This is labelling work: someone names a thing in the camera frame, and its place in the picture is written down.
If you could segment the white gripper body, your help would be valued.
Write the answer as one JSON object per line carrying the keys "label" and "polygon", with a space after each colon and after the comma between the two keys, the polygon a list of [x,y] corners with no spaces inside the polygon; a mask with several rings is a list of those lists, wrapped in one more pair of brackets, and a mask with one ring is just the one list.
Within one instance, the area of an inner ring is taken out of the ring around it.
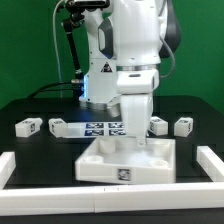
{"label": "white gripper body", "polygon": [[127,135],[145,137],[153,112],[153,91],[158,85],[157,69],[118,72],[117,92]]}

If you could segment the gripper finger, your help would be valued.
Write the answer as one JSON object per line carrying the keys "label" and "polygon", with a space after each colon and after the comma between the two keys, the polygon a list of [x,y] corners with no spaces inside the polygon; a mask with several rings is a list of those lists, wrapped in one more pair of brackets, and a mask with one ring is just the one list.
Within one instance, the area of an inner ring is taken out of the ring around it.
{"label": "gripper finger", "polygon": [[137,145],[138,146],[145,146],[146,143],[147,143],[147,140],[145,137],[142,137],[142,136],[137,137]]}

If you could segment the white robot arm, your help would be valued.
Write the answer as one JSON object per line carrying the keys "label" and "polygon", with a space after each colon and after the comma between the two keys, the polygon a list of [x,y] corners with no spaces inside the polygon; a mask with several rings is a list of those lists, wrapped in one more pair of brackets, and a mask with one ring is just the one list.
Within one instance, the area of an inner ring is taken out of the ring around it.
{"label": "white robot arm", "polygon": [[140,146],[153,111],[159,64],[180,44],[172,0],[80,0],[90,47],[81,105],[121,116]]}

